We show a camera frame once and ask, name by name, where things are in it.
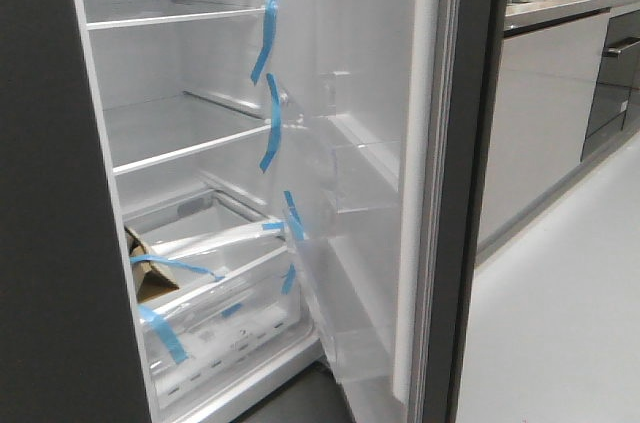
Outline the upper clear door bin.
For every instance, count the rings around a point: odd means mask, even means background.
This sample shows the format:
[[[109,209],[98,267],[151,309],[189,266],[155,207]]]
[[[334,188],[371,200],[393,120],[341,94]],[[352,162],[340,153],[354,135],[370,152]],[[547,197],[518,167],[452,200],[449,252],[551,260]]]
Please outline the upper clear door bin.
[[[281,84],[283,129],[300,152],[301,172],[319,185],[336,212],[397,207],[401,139],[376,134],[349,107],[350,77],[347,71],[321,75],[314,110]]]

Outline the small blue tape strip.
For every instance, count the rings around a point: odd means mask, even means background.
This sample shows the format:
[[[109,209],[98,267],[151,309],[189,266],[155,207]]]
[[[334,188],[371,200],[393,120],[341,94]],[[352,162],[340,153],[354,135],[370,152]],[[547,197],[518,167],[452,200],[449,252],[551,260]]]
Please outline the small blue tape strip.
[[[291,292],[293,285],[295,283],[295,279],[296,279],[296,269],[294,264],[291,264],[286,274],[284,275],[284,279],[281,287],[282,295],[288,295]]]

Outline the clear door bin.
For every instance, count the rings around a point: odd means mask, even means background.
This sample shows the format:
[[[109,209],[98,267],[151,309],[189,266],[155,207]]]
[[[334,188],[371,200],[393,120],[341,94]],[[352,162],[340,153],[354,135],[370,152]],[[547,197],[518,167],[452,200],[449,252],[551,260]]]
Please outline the clear door bin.
[[[301,172],[319,185],[336,212],[397,207],[401,139],[376,134],[349,107],[350,77],[347,71],[321,75],[314,110],[281,84],[283,129],[300,152]]]
[[[288,249],[334,376],[340,383],[389,376],[391,273],[376,273],[373,256],[358,248],[352,232],[325,237],[304,230],[297,241],[285,229]]]

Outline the brown cardboard piece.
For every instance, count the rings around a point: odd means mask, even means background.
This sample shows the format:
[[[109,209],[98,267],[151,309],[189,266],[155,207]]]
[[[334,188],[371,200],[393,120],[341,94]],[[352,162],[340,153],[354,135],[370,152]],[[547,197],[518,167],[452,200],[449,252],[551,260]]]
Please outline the brown cardboard piece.
[[[151,248],[141,237],[129,227],[125,227],[126,244],[130,260],[135,257],[150,255]],[[173,273],[163,264],[151,260],[141,260],[132,263],[132,273],[139,303],[149,301],[159,296],[179,289]]]

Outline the top blue tape strip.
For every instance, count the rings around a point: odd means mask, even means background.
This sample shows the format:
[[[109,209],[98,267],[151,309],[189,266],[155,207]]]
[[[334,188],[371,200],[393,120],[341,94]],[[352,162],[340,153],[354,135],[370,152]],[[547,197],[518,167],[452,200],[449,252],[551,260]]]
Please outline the top blue tape strip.
[[[277,0],[264,0],[262,46],[250,74],[250,80],[254,85],[258,83],[273,49],[277,28],[277,12]]]

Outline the upper glass fridge shelf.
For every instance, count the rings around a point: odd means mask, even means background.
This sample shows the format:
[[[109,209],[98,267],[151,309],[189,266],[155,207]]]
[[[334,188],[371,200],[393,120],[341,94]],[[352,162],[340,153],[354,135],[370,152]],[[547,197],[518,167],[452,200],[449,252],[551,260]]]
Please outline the upper glass fridge shelf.
[[[265,6],[200,0],[152,0],[88,6],[90,31],[260,15]]]

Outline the grey kitchen counter cabinet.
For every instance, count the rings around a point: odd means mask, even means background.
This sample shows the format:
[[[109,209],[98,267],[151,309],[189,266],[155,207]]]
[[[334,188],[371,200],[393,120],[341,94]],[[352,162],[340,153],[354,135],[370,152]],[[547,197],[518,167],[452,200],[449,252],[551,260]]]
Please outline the grey kitchen counter cabinet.
[[[639,65],[624,127],[581,159],[609,20],[639,0],[508,5],[488,149],[478,248],[490,252],[582,167],[639,128]]]

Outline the clear fridge drawer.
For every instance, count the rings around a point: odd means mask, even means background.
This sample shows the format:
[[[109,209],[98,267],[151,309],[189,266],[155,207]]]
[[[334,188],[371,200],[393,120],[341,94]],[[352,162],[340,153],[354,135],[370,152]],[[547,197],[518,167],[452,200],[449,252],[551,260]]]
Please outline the clear fridge drawer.
[[[224,277],[241,271],[286,269],[282,232],[261,228],[269,221],[278,220],[212,188],[130,208],[124,214],[125,227],[141,237],[152,255],[205,267]],[[145,302],[161,305],[214,281],[206,274],[165,267],[179,289]]]
[[[296,279],[288,295],[281,287],[289,266],[277,273],[241,271],[151,308],[169,323],[188,359],[176,364],[144,321],[145,345],[159,406],[193,394],[209,380],[220,382],[239,363],[279,337],[301,318]]]

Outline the blue tape on cardboard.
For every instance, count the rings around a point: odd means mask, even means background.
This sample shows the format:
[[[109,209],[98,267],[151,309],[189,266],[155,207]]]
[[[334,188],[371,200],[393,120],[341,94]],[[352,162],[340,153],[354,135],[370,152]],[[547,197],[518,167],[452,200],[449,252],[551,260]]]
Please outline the blue tape on cardboard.
[[[178,260],[172,260],[172,259],[164,258],[158,255],[142,254],[139,256],[132,256],[129,258],[129,260],[131,264],[137,264],[141,262],[155,262],[171,268],[183,269],[183,270],[191,271],[198,274],[206,274],[213,277],[216,282],[224,279],[224,276],[216,275],[213,271],[211,271],[208,268],[190,265]]]

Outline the clear lower fridge drawer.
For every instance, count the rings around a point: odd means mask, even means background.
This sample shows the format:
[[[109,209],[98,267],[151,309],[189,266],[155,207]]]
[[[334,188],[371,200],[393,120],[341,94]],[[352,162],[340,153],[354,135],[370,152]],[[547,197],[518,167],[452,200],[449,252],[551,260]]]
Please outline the clear lower fridge drawer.
[[[159,406],[193,394],[209,380],[220,382],[239,363],[279,337],[301,318],[296,279],[288,295],[281,287],[289,266],[277,273],[241,271],[151,308],[169,323],[188,359],[176,364],[144,321],[145,345]]]

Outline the clear upper fridge drawer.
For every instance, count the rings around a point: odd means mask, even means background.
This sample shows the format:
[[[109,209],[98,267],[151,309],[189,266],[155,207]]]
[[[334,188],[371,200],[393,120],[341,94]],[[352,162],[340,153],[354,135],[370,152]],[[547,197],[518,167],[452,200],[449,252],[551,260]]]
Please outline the clear upper fridge drawer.
[[[212,188],[130,208],[124,214],[125,227],[141,237],[152,255],[205,267],[224,277],[241,271],[286,269],[282,232],[261,228],[269,221],[278,220]],[[179,289],[145,302],[161,305],[214,281],[206,274],[165,267]]]

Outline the white fridge interior body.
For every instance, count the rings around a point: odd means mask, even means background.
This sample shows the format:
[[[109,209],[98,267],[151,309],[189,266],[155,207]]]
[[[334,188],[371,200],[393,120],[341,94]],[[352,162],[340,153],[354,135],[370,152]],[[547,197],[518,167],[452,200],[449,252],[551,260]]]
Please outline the white fridge interior body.
[[[271,97],[265,83],[250,74],[262,46],[263,15],[198,20],[90,31],[87,7],[152,0],[76,0],[81,37],[114,216],[122,248],[136,335],[145,366],[151,416],[156,422],[227,422],[250,408],[308,360],[312,325],[300,295],[301,318],[223,376],[162,409],[147,359],[145,334],[126,244],[124,214],[130,208],[164,202],[187,192],[212,188],[281,220],[275,203],[279,168],[259,168],[269,130],[219,148],[117,176],[104,112],[121,106],[189,94],[271,124]],[[200,0],[264,5],[264,0]]]

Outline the black built-in oven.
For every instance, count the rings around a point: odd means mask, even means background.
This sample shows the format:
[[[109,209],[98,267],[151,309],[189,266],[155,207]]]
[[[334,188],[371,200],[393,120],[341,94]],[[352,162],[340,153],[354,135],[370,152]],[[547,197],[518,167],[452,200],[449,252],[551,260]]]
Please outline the black built-in oven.
[[[582,160],[622,131],[638,65],[639,11],[633,11],[609,20]]]

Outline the dark grey fridge door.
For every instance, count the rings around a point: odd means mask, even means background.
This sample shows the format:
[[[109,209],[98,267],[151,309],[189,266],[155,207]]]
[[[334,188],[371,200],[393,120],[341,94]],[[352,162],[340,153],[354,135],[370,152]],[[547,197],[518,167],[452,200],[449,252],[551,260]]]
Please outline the dark grey fridge door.
[[[74,0],[1,0],[1,418],[151,418]]]
[[[352,103],[398,137],[397,207],[338,213],[283,135],[282,189],[314,236],[355,234],[391,273],[391,374],[340,383],[354,422],[451,422],[507,0],[280,0],[286,87],[316,109],[320,76],[351,74]]]

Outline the blue tape on door bin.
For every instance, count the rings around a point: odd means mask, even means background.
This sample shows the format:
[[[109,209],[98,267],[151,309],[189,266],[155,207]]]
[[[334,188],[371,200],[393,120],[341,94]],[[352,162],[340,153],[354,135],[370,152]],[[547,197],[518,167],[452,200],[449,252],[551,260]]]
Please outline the blue tape on door bin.
[[[263,223],[261,228],[267,231],[280,231],[283,232],[288,228],[297,241],[303,241],[305,239],[305,230],[299,212],[296,207],[295,200],[292,193],[289,190],[284,190],[283,195],[286,202],[286,215],[283,221],[269,221]]]

